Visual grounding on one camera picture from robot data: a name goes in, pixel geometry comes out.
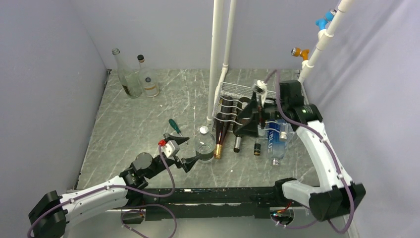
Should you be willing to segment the clear bottle silver cap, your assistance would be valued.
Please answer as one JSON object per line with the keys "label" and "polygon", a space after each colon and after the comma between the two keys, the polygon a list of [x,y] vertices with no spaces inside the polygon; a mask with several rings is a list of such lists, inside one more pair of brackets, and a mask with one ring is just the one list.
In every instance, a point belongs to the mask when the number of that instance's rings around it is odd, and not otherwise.
{"label": "clear bottle silver cap", "polygon": [[205,125],[200,126],[194,137],[194,149],[199,161],[210,163],[214,159],[215,146],[216,140],[210,129]]}

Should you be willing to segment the clear bottle white label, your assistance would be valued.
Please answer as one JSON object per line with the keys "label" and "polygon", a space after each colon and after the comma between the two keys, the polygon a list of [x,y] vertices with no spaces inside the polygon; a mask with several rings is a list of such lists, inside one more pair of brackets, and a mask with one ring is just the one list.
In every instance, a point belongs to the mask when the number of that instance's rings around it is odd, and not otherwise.
{"label": "clear bottle white label", "polygon": [[137,55],[139,63],[139,81],[141,82],[144,93],[147,97],[153,98],[159,94],[159,85],[155,77],[152,76],[152,72],[145,66],[145,57],[143,55]]}

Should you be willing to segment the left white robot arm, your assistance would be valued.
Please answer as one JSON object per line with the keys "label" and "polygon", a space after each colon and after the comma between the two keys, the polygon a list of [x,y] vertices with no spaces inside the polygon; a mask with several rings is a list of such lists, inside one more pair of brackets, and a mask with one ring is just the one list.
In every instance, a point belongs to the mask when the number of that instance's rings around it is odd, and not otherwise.
{"label": "left white robot arm", "polygon": [[[31,226],[29,238],[60,238],[72,226],[114,208],[136,208],[142,196],[169,197],[175,192],[171,165],[188,173],[199,156],[179,158],[179,146],[189,140],[165,133],[158,143],[159,155],[140,153],[128,168],[108,181],[85,190],[59,195],[57,191],[46,193],[31,210],[28,217]],[[171,180],[170,192],[164,194],[145,191],[148,180],[167,171]]]}

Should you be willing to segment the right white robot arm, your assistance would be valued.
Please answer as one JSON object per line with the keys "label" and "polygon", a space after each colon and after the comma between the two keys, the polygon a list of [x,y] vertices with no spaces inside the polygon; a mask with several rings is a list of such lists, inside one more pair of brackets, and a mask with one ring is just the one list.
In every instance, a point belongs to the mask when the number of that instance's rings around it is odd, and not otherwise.
{"label": "right white robot arm", "polygon": [[276,86],[276,102],[267,104],[267,84],[258,80],[252,86],[250,102],[238,115],[235,134],[258,137],[259,129],[271,116],[289,124],[303,142],[318,176],[319,186],[309,186],[294,178],[279,180],[273,200],[279,206],[295,201],[308,206],[318,221],[326,221],[354,212],[366,194],[363,184],[356,184],[343,168],[329,139],[322,116],[314,104],[305,104],[301,84],[283,81]]}

